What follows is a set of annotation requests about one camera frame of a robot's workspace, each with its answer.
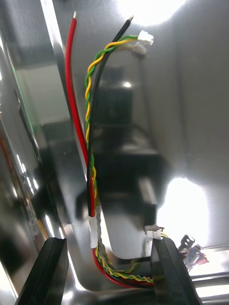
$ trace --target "stainless steel surface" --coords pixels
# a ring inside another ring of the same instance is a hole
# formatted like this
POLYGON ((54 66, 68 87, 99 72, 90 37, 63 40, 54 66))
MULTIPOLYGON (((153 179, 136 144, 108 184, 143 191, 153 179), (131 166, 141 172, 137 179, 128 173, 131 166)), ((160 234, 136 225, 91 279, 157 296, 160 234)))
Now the stainless steel surface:
MULTIPOLYGON (((228 302, 227 0, 1 1, 0 225, 18 253, 16 271, 4 266, 9 295, 20 292, 45 238, 66 236, 63 304, 133 304, 143 295, 152 303, 151 293, 117 290, 91 258, 85 175, 63 75, 75 10, 72 61, 82 125, 84 77, 97 51, 132 14, 127 32, 155 37, 144 58, 114 52, 101 80, 99 107, 112 111, 108 120, 97 114, 94 153, 102 238, 114 264, 148 255, 144 222, 157 204, 157 223, 177 245, 189 234, 211 248, 210 263, 192 273, 197 286, 206 278, 203 300, 228 302), (222 276, 223 283, 212 280, 222 276)), ((139 272, 147 271, 144 262, 139 272)))

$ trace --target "metal panel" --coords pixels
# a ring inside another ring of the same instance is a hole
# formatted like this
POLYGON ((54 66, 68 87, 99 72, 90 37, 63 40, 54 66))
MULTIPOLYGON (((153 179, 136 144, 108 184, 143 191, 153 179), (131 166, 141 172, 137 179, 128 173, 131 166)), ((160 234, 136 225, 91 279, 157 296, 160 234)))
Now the metal panel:
MULTIPOLYGON (((4 49, 0 86, 7 89, 5 97, 0 93, 1 132, 20 190, 29 194, 36 219, 47 235, 67 236, 70 271, 63 302, 100 303, 117 297, 108 292, 117 287, 99 274, 91 258, 85 176, 64 94, 63 46, 74 10, 78 25, 73 77, 82 124, 84 77, 97 51, 113 39, 132 14, 135 17, 128 33, 138 34, 144 29, 155 37, 144 58, 130 50, 114 52, 101 81, 99 107, 117 114, 114 118, 107 113, 112 124, 98 114, 94 134, 104 213, 102 238, 114 264, 124 267, 130 259, 148 255, 144 223, 153 219, 156 201, 157 223, 166 228, 176 244, 188 233, 201 246, 217 250, 225 246, 222 250, 227 250, 228 1, 41 3, 0 4, 2 45, 6 41, 12 58, 11 66, 4 49), (57 44, 51 43, 53 37, 58 37, 57 44), (13 80, 12 67, 19 84, 13 80), (35 180, 45 192, 39 204, 34 201, 36 186, 32 185, 33 196, 20 163, 30 182, 35 175, 39 177, 35 180), (123 168, 128 183, 123 183, 123 168)), ((4 181, 5 185, 13 183, 7 178, 4 181)), ((218 276, 228 275, 228 252, 224 254, 218 276)), ((193 275, 214 276, 217 270, 208 266, 193 275)), ((14 281, 10 278, 13 283, 20 282, 19 286, 15 284, 17 292, 30 268, 14 281)), ((146 270, 150 270, 149 263, 142 263, 140 272, 146 270)), ((216 284, 206 281, 208 285, 216 284)))

